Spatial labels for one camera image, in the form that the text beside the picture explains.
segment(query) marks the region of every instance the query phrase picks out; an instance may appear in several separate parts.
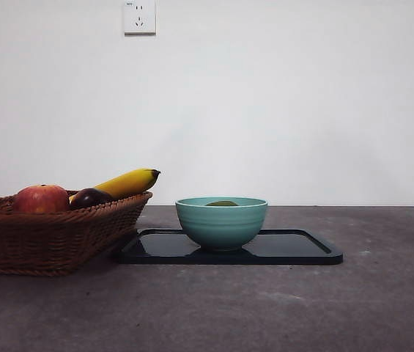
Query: teal ceramic bowl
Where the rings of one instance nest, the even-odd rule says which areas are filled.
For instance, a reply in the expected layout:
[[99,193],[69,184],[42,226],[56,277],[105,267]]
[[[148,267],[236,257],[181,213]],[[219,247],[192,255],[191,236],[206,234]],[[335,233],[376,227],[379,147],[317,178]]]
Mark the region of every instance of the teal ceramic bowl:
[[[237,206],[209,206],[229,200]],[[185,234],[205,249],[231,251],[256,237],[264,223],[267,202],[239,197],[202,197],[176,202]]]

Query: yellow banana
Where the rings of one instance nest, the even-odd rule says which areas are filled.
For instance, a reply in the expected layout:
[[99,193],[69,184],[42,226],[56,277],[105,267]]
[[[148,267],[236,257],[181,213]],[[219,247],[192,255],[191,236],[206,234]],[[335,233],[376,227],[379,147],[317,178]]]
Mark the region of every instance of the yellow banana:
[[155,169],[137,169],[126,172],[94,188],[109,193],[115,199],[122,199],[143,193],[154,186],[160,172]]

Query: gray concrete countertop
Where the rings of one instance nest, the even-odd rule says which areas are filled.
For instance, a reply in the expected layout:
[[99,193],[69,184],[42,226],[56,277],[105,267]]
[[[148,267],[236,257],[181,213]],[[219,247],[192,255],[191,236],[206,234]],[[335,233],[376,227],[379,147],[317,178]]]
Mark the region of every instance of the gray concrete countertop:
[[[146,206],[138,227],[179,228]],[[120,265],[108,251],[65,277],[0,275],[0,351],[414,351],[414,208],[270,207],[344,262]]]

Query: wicker basket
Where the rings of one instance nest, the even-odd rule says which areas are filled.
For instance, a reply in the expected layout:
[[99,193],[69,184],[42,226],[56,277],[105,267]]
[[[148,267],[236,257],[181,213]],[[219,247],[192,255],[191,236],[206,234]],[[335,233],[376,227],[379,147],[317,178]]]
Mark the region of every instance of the wicker basket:
[[13,196],[0,198],[0,274],[62,276],[74,272],[134,230],[151,196],[151,192],[144,192],[52,214],[16,213],[11,210]]

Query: white electrical socket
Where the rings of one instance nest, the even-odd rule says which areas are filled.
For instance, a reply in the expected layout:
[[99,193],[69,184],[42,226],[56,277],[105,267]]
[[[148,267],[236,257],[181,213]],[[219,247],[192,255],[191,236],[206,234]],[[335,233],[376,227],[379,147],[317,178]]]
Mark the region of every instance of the white electrical socket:
[[123,13],[125,34],[156,33],[155,0],[124,1]]

